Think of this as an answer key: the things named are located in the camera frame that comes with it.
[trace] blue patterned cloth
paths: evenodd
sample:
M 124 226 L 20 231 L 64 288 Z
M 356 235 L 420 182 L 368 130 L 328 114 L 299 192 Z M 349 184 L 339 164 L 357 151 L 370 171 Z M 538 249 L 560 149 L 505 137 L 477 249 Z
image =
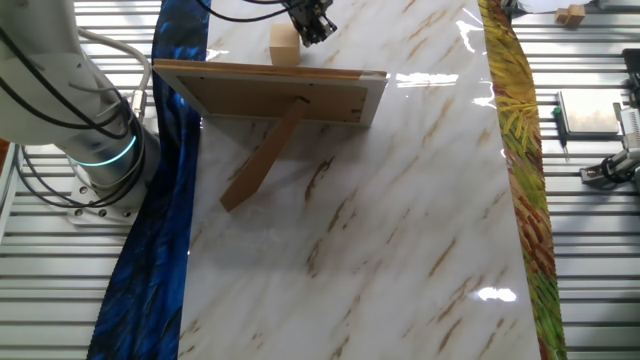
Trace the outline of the blue patterned cloth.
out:
M 153 59 L 204 61 L 208 22 L 195 1 L 164 0 Z M 153 84 L 162 159 L 111 276 L 92 360 L 178 357 L 200 116 L 155 74 Z

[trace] table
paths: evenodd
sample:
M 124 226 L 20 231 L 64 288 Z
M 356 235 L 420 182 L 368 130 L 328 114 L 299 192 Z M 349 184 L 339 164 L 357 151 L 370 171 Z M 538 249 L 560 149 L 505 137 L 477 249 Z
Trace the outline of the table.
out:
M 215 6 L 266 12 L 237 4 Z M 273 125 L 203 122 L 181 359 L 539 359 L 475 0 L 328 15 L 303 66 L 387 71 L 376 118 L 303 124 L 232 213 L 218 199 Z M 208 59 L 269 63 L 271 23 L 211 19 Z

